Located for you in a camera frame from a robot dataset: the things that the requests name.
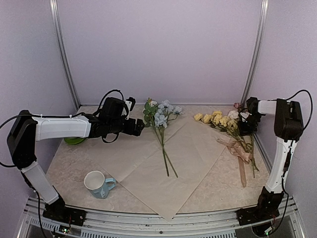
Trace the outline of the pink fake rose stem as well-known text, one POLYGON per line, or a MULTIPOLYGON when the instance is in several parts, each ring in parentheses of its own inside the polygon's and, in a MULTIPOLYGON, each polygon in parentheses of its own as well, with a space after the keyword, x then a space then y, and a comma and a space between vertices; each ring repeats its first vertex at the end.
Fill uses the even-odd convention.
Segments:
MULTIPOLYGON (((243 107, 240 103, 235 103, 233 106, 238 112, 249 112, 247 108, 243 107)), ((250 138, 250 142, 244 142, 245 148, 247 152, 252 154, 251 159, 251 167, 253 172, 253 178, 255 178, 255 171, 259 172, 259 169, 257 168, 256 161, 254 158, 254 134, 247 135, 250 138)))

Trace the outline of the blue fake flower stem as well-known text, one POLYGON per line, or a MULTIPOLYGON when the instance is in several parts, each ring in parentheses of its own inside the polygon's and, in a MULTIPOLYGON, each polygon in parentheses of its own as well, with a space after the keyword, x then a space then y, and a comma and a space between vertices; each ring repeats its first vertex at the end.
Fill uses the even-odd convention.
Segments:
POLYGON ((150 127, 153 129, 161 146, 167 176, 169 176, 168 166, 170 166, 174 172, 174 175, 176 178, 178 178, 178 174, 165 149, 164 135, 169 122, 176 120, 180 115, 183 114, 183 108, 172 105, 169 100, 164 100, 161 103, 158 103, 153 99, 148 98, 144 104, 142 113, 144 115, 145 127, 150 127))

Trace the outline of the pink beige wrapping paper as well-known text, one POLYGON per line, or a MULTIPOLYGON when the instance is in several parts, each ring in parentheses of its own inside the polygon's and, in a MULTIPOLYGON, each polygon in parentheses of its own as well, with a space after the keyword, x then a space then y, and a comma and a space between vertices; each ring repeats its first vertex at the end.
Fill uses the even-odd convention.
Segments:
POLYGON ((164 141, 145 128, 139 137, 120 135, 111 144, 99 142, 91 157, 151 210, 171 221, 205 178, 224 150, 218 139, 229 138, 194 120, 212 114, 213 106, 185 106, 169 123, 164 141))

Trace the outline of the white fake rose stem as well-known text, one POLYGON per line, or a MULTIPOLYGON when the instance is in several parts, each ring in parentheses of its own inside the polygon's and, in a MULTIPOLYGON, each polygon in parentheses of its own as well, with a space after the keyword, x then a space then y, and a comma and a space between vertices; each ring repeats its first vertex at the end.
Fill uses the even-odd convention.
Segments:
POLYGON ((235 111, 235 110, 232 110, 228 113, 227 115, 230 119, 239 119, 239 112, 238 111, 235 111))

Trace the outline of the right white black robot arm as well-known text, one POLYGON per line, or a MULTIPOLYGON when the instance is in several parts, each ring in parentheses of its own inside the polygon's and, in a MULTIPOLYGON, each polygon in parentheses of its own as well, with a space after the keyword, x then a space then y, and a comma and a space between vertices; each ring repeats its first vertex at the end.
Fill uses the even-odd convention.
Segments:
POLYGON ((240 133, 249 135, 257 131, 261 117, 274 116, 273 130, 276 136, 276 152, 269 179, 258 198, 253 215, 264 220, 277 209, 285 194, 285 183, 297 143, 303 134, 304 123, 299 102, 285 99, 246 101, 247 112, 240 114, 240 133))

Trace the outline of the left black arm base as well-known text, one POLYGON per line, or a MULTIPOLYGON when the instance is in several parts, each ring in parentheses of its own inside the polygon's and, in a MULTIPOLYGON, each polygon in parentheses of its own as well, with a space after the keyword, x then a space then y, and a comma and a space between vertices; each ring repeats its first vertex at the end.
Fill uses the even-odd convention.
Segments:
POLYGON ((52 210, 45 208, 43 211, 43 217, 65 224, 82 227, 86 218, 86 211, 64 207, 60 212, 53 212, 52 210))

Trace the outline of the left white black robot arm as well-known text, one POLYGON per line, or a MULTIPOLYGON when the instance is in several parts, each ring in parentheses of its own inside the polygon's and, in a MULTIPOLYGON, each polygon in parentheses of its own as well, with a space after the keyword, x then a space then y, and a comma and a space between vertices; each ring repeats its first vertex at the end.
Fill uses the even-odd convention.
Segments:
POLYGON ((61 196, 38 164, 35 143, 46 139, 70 137, 105 140, 109 134, 120 133, 140 136, 145 124, 141 119, 130 118, 129 114, 134 105, 135 99, 132 97, 125 101, 108 97, 92 114, 44 116, 22 110, 19 115, 12 117, 14 124, 7 137, 12 166, 21 171, 31 188, 50 205, 50 213, 58 220, 66 220, 69 209, 61 203, 61 196))

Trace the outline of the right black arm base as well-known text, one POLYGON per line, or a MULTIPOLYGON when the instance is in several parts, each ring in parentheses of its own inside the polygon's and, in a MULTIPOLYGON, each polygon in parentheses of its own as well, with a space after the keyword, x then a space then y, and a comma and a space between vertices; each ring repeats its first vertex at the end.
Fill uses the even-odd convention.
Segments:
POLYGON ((280 201, 260 199, 256 206, 237 210, 237 219, 240 226, 257 223, 279 216, 278 207, 280 201))

